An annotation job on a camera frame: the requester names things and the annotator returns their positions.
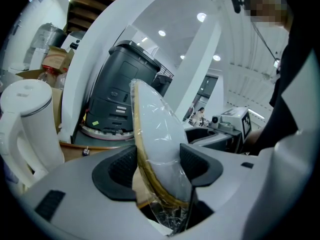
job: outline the person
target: person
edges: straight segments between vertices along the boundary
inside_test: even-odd
[[[199,126],[204,116],[205,116],[205,108],[201,107],[193,116],[192,125]]]
[[[245,13],[253,22],[269,23],[289,32],[288,45],[276,71],[278,79],[270,100],[272,114],[264,128],[249,134],[242,150],[257,156],[262,149],[274,147],[282,138],[298,130],[282,93],[303,66],[311,46],[306,24],[299,15],[294,15],[287,0],[243,0],[243,4]]]

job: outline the black shirt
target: black shirt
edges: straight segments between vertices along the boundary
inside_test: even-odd
[[[311,36],[303,19],[295,17],[289,33],[288,45],[280,62],[280,79],[277,80],[270,104],[274,107],[260,137],[253,145],[250,155],[257,156],[262,149],[274,147],[282,138],[294,134],[298,128],[286,103],[281,97],[311,51]]]

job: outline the white electric kettle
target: white electric kettle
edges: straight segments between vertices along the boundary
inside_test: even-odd
[[[65,162],[55,128],[52,89],[34,79],[14,82],[3,91],[0,107],[0,154],[30,187]]]

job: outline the plastic-wrapped object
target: plastic-wrapped object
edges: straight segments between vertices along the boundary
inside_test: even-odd
[[[45,72],[42,72],[38,76],[38,80],[46,82],[51,87],[55,87],[55,83],[56,83],[56,80],[57,80],[57,74],[55,73],[53,68],[49,68]]]
[[[63,90],[65,88],[66,78],[67,78],[67,72],[58,75],[56,77],[56,82],[54,84],[54,88]]]
[[[23,63],[30,64],[36,48],[49,50],[49,46],[61,47],[67,34],[52,23],[41,25],[36,31],[29,49],[26,51]]]
[[[187,136],[164,98],[142,80],[131,81],[131,104],[138,167],[154,199],[150,207],[174,235],[187,218],[192,191],[180,165],[180,144],[188,143]]]

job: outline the person's arm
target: person's arm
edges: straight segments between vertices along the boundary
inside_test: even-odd
[[[259,130],[255,130],[249,133],[248,137],[246,138],[242,152],[250,152],[251,147],[257,142],[261,133],[263,132],[264,127],[260,128]]]

